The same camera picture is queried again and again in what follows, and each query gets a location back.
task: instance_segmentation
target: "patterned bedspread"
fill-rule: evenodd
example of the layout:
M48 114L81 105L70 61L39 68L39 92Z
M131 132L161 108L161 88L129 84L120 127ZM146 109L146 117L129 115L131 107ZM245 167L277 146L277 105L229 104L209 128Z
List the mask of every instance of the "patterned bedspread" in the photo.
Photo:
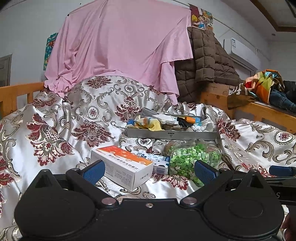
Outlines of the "patterned bedspread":
M203 104L172 106L167 95L132 79L101 76L85 79L62 99L44 91L24 108L0 121L0 240L20 237L14 208L37 173L54 174L89 165L91 149L117 145L126 150L161 154L166 140L130 138L126 122L142 107L159 113L205 115L216 123L223 151L220 167L270 176L271 165L295 166L295 136L261 122L230 120L225 112ZM197 186L181 176L154 174L134 191L103 177L96 186L123 198L181 198Z

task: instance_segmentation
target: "air conditioner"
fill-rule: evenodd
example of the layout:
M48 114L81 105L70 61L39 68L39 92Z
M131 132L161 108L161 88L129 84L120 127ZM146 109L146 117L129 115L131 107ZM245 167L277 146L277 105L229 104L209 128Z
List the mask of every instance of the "air conditioner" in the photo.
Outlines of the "air conditioner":
M249 68L254 72L260 70L260 59L246 45L235 38L224 39L223 43L225 51L235 62Z

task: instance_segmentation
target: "poster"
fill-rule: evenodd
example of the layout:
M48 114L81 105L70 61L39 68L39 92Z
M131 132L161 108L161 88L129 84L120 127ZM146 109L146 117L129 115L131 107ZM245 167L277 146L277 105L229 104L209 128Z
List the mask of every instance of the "poster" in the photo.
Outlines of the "poster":
M201 30L213 31L213 16L210 12L189 4L191 10L191 26Z
M50 35L49 38L47 39L46 47L45 47L43 70L46 70L49 56L52 53L52 48L54 46L56 39L57 39L57 33Z

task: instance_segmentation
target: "white wall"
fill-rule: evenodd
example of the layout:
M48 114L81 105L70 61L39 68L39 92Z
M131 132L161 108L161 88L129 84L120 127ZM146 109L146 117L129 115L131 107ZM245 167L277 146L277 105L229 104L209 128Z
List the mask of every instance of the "white wall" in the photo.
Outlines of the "white wall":
M283 80L296 81L296 43L271 42L270 68L277 70Z
M163 1L178 4L171 0ZM91 0L26 0L0 12L0 57L12 54L11 85L41 80L47 38L59 31L68 13L88 2ZM220 0L190 0L190 3L211 12L239 33L214 21L214 33L221 43L224 38L234 37L254 52L257 48L269 58L267 41L227 4ZM262 69L268 67L268 60L260 53L258 56Z
M163 0L171 2L180 6L172 0ZM199 8L207 10L213 14L213 17L222 22L214 20L214 33L215 37L223 45L224 39L235 38L249 47L254 53L257 53L261 60L261 70L269 68L270 51L268 42L263 36L241 15L229 7L221 0L178 0L182 3L190 3Z
M20 3L20 2L23 2L23 1L26 1L26 0L10 0L1 10L0 12Z
M89 0L27 0L0 13L0 57L12 54L10 84L40 81L47 38Z

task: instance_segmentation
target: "ceiling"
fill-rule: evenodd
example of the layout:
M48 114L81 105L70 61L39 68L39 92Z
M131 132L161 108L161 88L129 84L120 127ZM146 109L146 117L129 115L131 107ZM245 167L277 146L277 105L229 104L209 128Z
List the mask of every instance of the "ceiling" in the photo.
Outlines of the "ceiling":
M24 1L26 0L2 0L0 3L0 12Z
M269 41L296 42L296 8L288 0L222 0Z

